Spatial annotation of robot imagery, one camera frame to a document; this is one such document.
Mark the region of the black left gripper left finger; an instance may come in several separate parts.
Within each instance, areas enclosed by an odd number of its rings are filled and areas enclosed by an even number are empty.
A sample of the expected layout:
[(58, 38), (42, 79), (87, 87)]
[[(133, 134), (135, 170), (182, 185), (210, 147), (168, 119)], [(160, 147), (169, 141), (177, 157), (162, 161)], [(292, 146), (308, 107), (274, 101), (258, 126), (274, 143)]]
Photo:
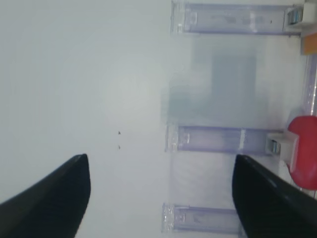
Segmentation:
[(89, 161), (76, 155), (0, 205), (2, 238), (73, 238), (89, 203)]

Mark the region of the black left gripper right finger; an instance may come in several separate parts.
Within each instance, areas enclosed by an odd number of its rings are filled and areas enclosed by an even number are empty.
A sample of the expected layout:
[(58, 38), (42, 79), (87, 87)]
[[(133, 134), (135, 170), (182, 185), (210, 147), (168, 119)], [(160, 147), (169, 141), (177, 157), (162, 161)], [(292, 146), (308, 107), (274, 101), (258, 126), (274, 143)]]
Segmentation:
[(235, 159), (233, 202), (249, 238), (317, 236), (317, 201), (246, 155)]

